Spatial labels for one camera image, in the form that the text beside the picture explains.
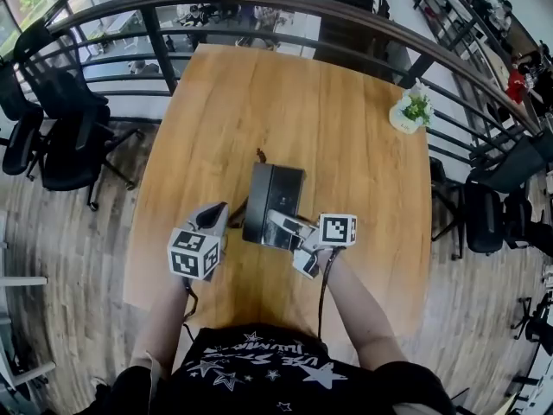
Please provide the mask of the person's black star-print shirt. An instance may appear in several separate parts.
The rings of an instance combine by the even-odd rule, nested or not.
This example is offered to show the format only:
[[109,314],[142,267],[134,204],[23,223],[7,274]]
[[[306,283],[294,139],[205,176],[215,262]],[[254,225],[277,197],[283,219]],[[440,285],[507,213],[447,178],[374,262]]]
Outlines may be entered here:
[[369,371],[267,324],[201,329],[167,379],[152,376],[124,370],[98,415],[455,415],[426,367],[393,361]]

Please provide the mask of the potted plant in white pot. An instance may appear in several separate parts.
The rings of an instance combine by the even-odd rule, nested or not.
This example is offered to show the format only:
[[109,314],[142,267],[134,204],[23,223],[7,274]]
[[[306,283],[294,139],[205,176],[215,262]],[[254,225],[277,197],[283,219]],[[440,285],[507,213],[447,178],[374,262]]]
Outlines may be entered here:
[[429,87],[416,79],[413,87],[406,89],[400,100],[390,109],[389,122],[396,130],[411,135],[419,128],[429,126],[434,107],[429,97]]

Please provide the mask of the black rectangular box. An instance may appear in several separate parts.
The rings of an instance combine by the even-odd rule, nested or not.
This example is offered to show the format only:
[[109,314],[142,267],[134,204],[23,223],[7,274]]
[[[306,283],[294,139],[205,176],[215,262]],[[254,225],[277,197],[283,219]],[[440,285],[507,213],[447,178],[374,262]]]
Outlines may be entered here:
[[292,235],[269,218],[269,211],[296,217],[305,177],[303,169],[255,162],[246,202],[244,241],[286,251],[296,243]]

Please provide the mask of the black mesh office chair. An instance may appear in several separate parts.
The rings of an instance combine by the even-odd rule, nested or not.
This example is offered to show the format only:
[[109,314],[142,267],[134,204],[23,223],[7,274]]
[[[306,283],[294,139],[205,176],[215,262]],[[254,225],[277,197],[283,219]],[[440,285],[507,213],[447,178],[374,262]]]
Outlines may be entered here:
[[2,170],[6,175],[19,176],[29,168],[27,177],[36,164],[43,135],[42,108],[26,99],[14,68],[0,55],[0,107],[8,120],[15,123],[9,139],[0,139],[5,146]]
[[553,258],[553,226],[532,220],[532,205],[526,185],[512,191],[504,200],[504,240],[510,249],[533,246]]
[[493,168],[474,169],[464,182],[449,180],[440,160],[432,157],[429,161],[432,198],[452,215],[451,222],[431,240],[436,242],[456,229],[459,250],[453,260],[463,258],[465,247],[490,255],[506,243],[505,198],[553,163],[553,134],[543,131],[535,137],[524,136]]
[[513,337],[519,340],[521,335],[532,343],[539,343],[548,355],[553,354],[553,325],[548,323],[549,309],[553,305],[553,296],[546,292],[531,312],[531,297],[519,297],[517,303],[522,305],[523,316],[519,322],[512,324],[510,329],[519,329]]
[[131,191],[136,184],[108,161],[108,155],[131,136],[109,127],[108,99],[86,83],[75,35],[70,29],[55,33],[39,19],[20,35],[13,59],[43,112],[54,121],[43,138],[36,161],[42,186],[48,191],[87,189],[86,205],[99,207],[92,196],[102,169],[107,168]]

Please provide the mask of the person's right forearm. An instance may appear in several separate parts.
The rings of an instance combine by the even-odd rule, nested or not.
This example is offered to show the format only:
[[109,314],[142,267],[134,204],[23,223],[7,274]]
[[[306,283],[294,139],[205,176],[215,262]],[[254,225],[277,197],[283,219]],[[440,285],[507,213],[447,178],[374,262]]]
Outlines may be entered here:
[[322,253],[319,266],[330,268],[327,287],[359,365],[374,371],[391,362],[406,361],[386,314],[346,261],[340,255]]

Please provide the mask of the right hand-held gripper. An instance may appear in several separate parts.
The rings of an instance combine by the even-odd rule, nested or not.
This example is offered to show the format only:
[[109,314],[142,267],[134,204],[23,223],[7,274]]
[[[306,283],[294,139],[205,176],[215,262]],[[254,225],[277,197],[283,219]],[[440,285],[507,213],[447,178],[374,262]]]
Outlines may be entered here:
[[334,249],[346,248],[356,242],[356,215],[321,214],[318,223],[313,225],[270,209],[267,218],[299,239],[293,251],[293,267],[309,279],[318,276],[321,260],[328,260]]

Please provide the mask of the black railing with wooden handrail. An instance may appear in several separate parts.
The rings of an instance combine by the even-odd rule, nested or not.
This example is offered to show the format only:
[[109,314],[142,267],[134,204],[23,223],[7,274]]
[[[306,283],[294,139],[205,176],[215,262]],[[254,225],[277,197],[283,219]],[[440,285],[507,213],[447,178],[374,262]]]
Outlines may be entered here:
[[[206,27],[190,27],[179,29],[168,29],[161,26],[157,18],[157,8],[169,6],[172,3],[251,3],[262,7],[283,10],[285,12],[297,12],[306,16],[318,16],[321,20],[340,26],[353,29],[356,34],[370,34],[379,40],[387,40],[400,44],[408,49],[416,51],[419,56],[414,64],[407,69],[401,69],[392,64],[380,60],[374,55],[362,53],[351,49],[335,41],[313,40],[301,37],[296,34],[284,34],[278,32],[267,32],[255,29],[235,28],[223,29],[213,25]],[[451,102],[460,105],[464,110],[471,112],[475,117],[482,120],[485,125],[484,131],[477,131],[470,125],[464,125],[453,116],[435,110],[434,117],[447,122],[459,130],[469,133],[478,142],[477,146],[464,144],[461,140],[446,132],[438,131],[434,126],[428,128],[430,135],[440,140],[451,143],[457,147],[469,151],[470,156],[465,158],[452,151],[445,150],[431,144],[429,149],[439,154],[453,158],[474,167],[491,167],[499,161],[498,156],[490,156],[491,152],[505,153],[505,143],[518,142],[523,136],[538,137],[542,134],[539,123],[536,120],[535,112],[530,105],[523,109],[516,107],[512,100],[494,86],[486,82],[486,79],[464,60],[454,55],[440,45],[433,43],[427,38],[407,29],[395,22],[377,16],[366,10],[356,8],[352,5],[335,2],[333,0],[113,0],[102,3],[98,6],[84,10],[77,15],[48,28],[51,35],[57,35],[66,30],[71,31],[86,22],[92,22],[101,18],[121,15],[123,13],[137,10],[144,21],[142,30],[137,31],[137,37],[146,37],[152,44],[153,51],[149,57],[158,62],[161,79],[166,82],[166,89],[158,90],[115,90],[115,96],[147,96],[147,97],[168,97],[176,89],[179,76],[175,74],[171,62],[173,60],[185,61],[191,59],[190,53],[173,53],[168,50],[164,38],[167,35],[219,35],[239,39],[243,37],[272,40],[280,45],[292,45],[312,48],[316,52],[324,54],[325,62],[329,63],[334,58],[343,59],[349,67],[359,67],[361,73],[377,77],[391,84],[408,89],[421,81],[433,93],[439,94]],[[436,83],[424,78],[430,67],[439,64],[447,68],[457,78],[464,80],[470,89],[477,96],[486,97],[494,109],[503,107],[510,112],[514,125],[506,129],[500,122],[499,116],[490,116],[484,112],[478,103],[471,103],[464,98],[457,96],[449,90],[438,86]]]

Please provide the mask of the white side desk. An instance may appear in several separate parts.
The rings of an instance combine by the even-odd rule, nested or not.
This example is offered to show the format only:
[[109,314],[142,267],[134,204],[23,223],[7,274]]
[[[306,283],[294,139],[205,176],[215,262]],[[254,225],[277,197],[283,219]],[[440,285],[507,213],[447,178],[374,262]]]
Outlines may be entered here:
[[[5,290],[8,288],[43,286],[48,283],[48,279],[46,277],[18,277],[7,276],[5,274],[6,252],[9,249],[9,244],[5,238],[6,223],[7,213],[0,211],[0,331],[4,328],[8,328],[12,324],[12,320],[8,313]],[[18,386],[46,375],[47,373],[55,370],[55,368],[56,364],[53,361],[48,361],[38,367],[29,369],[26,372],[15,372],[10,365],[6,354],[6,347],[4,346],[2,336],[0,335],[0,378],[4,379],[8,388],[16,390]]]

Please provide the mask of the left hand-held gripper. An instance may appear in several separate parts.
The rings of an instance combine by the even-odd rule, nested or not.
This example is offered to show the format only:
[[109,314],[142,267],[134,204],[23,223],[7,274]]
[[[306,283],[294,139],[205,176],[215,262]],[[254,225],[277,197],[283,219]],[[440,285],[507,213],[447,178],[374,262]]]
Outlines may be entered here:
[[222,263],[226,247],[229,207],[224,201],[215,205],[213,227],[211,204],[196,208],[182,227],[173,229],[167,248],[172,273],[195,280],[210,281]]

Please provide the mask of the wooden table with white legs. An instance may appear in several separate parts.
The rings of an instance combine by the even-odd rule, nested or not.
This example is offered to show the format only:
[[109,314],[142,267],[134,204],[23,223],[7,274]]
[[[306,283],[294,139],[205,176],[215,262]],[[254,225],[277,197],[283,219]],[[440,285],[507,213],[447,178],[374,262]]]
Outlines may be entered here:
[[148,309],[168,285],[169,236],[197,207],[237,207],[258,150],[303,169],[300,215],[355,214],[344,255],[412,335],[429,278],[431,194],[424,131],[394,129],[401,90],[343,67],[260,49],[200,46],[156,134],[130,231],[124,301]]

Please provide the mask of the person's left forearm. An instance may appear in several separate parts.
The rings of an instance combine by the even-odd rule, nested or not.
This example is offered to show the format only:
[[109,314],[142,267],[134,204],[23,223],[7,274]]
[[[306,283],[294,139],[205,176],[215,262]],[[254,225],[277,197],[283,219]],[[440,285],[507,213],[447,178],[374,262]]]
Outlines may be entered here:
[[156,361],[170,374],[181,336],[183,318],[189,298],[189,279],[173,276],[160,292],[139,330],[130,364],[151,368]]

